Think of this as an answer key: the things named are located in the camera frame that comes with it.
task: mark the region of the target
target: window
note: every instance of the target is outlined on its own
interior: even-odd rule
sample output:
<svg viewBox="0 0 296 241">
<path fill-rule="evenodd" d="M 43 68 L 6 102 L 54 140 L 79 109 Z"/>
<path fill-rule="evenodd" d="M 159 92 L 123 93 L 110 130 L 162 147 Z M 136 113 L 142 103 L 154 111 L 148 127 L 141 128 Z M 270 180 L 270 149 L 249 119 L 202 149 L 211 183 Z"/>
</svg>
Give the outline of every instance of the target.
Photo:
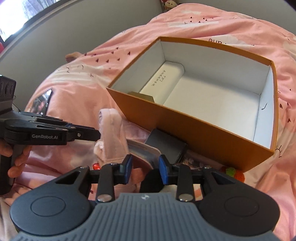
<svg viewBox="0 0 296 241">
<path fill-rule="evenodd" d="M 0 0 L 0 37 L 7 40 L 22 26 L 59 0 Z"/>
</svg>

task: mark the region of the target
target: pink bedsheet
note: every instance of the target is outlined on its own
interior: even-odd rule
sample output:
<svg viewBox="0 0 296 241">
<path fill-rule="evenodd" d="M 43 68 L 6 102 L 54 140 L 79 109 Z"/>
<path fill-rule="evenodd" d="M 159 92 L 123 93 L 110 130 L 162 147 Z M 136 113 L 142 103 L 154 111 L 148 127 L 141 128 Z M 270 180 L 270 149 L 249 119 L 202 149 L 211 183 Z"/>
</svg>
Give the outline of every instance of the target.
<svg viewBox="0 0 296 241">
<path fill-rule="evenodd" d="M 26 110 L 30 110 L 36 97 L 51 88 L 54 95 L 48 115 L 98 129 L 100 109 L 120 111 L 105 87 L 158 36 L 214 41 L 274 61 L 279 91 L 277 151 L 246 173 L 246 183 L 258 187 L 278 202 L 281 217 L 274 233 L 281 240 L 292 239 L 296 235 L 296 36 L 274 24 L 201 4 L 181 4 L 146 25 L 119 33 L 54 71 L 37 88 Z M 125 121 L 124 128 L 126 138 L 142 142 L 147 138 L 148 133 L 132 123 Z M 24 173 L 5 201 L 11 204 L 19 194 L 74 167 L 92 166 L 95 162 L 93 143 L 75 141 L 63 147 L 34 147 Z"/>
</svg>

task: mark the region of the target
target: gray wall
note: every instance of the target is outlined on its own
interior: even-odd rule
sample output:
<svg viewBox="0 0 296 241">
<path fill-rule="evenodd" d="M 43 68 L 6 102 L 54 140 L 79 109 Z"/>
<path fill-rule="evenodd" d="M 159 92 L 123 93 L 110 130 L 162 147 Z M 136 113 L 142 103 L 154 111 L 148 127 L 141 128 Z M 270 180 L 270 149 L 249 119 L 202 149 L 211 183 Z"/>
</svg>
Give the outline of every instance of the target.
<svg viewBox="0 0 296 241">
<path fill-rule="evenodd" d="M 228 12 L 274 23 L 296 34 L 296 11 L 284 0 L 179 0 L 180 3 L 201 3 Z"/>
<path fill-rule="evenodd" d="M 23 110 L 67 53 L 90 51 L 160 13 L 160 0 L 79 0 L 51 12 L 0 55 L 0 74 L 17 81 L 14 104 Z"/>
</svg>

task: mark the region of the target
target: red charm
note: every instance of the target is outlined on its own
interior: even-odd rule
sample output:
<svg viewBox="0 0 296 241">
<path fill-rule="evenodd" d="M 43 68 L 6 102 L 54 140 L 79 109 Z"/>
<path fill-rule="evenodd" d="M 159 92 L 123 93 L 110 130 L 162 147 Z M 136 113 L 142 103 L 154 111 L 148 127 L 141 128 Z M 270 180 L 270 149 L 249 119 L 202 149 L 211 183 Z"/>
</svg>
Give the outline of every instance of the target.
<svg viewBox="0 0 296 241">
<path fill-rule="evenodd" d="M 101 168 L 100 168 L 100 164 L 99 163 L 95 163 L 95 164 L 93 164 L 93 169 L 94 170 L 100 170 Z"/>
</svg>

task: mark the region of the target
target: cardboard box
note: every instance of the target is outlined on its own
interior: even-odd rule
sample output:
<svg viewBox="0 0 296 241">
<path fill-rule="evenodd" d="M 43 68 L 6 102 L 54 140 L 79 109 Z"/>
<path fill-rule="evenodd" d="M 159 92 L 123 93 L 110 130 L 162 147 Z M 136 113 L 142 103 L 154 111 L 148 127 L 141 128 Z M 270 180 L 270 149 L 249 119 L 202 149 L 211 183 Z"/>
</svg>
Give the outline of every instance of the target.
<svg viewBox="0 0 296 241">
<path fill-rule="evenodd" d="M 181 64 L 184 74 L 163 104 L 133 94 L 169 62 Z M 129 121 L 176 136 L 223 165 L 245 172 L 275 151 L 276 71 L 262 56 L 203 40 L 159 37 L 107 90 Z"/>
</svg>

